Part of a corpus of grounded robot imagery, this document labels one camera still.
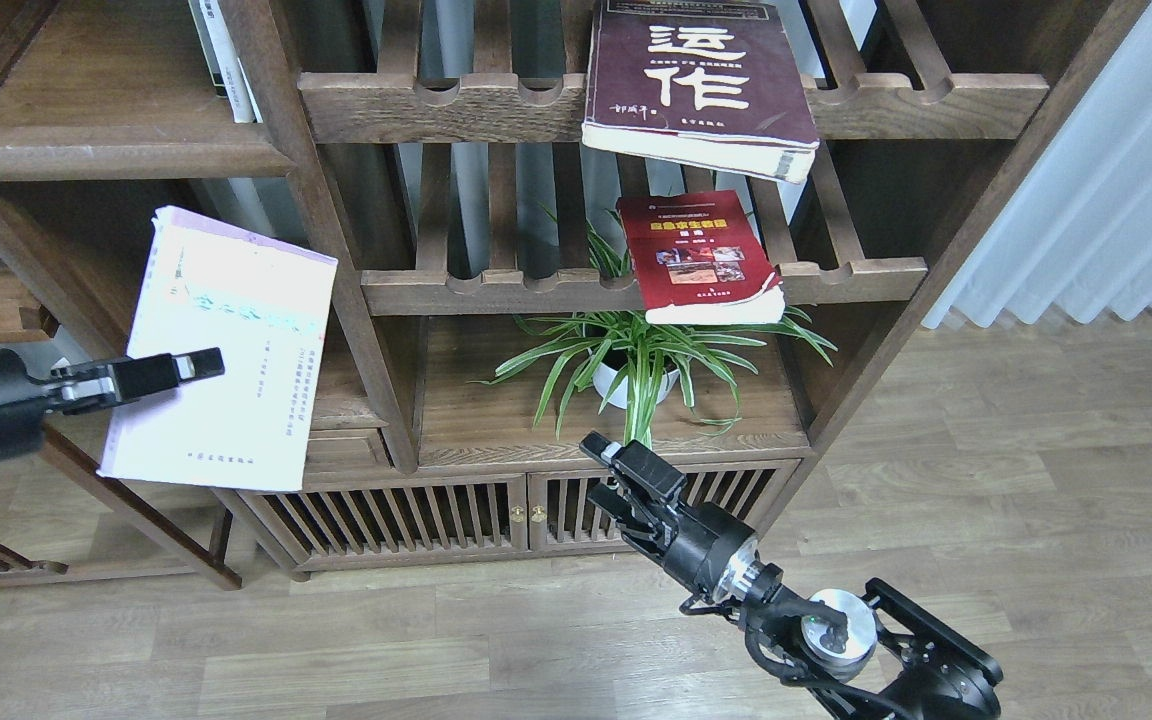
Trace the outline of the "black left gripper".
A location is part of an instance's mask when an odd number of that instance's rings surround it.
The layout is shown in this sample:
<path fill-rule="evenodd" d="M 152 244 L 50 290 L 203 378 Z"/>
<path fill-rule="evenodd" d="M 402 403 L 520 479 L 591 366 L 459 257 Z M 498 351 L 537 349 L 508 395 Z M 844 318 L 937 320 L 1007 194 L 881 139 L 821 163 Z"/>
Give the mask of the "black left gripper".
<path fill-rule="evenodd" d="M 17 353 L 0 348 L 0 460 L 38 450 L 47 414 L 93 414 L 223 373 L 223 355 L 212 347 L 69 365 L 38 379 Z"/>

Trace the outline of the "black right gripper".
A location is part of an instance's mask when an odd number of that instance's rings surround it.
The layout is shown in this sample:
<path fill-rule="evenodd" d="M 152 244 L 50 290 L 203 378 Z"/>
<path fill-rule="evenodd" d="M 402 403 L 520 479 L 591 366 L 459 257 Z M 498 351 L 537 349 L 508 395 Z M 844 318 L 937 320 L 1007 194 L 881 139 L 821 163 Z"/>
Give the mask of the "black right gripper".
<path fill-rule="evenodd" d="M 761 574 L 755 528 L 717 503 L 682 502 L 685 473 L 636 439 L 621 445 L 590 432 L 579 448 L 620 483 L 596 483 L 589 500 L 623 541 L 708 602 L 744 600 Z"/>

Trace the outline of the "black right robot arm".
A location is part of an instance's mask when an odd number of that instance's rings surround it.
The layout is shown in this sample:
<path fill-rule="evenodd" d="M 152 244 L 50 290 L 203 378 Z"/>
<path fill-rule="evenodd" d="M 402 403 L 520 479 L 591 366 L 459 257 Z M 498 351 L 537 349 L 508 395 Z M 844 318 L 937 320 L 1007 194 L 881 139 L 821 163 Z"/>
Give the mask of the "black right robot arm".
<path fill-rule="evenodd" d="M 801 597 L 756 552 L 755 529 L 682 497 L 684 473 L 639 442 L 581 444 L 612 478 L 590 501 L 631 547 L 689 591 L 685 615 L 721 615 L 755 664 L 836 719 L 996 719 L 1001 666 L 882 579 L 864 594 Z"/>

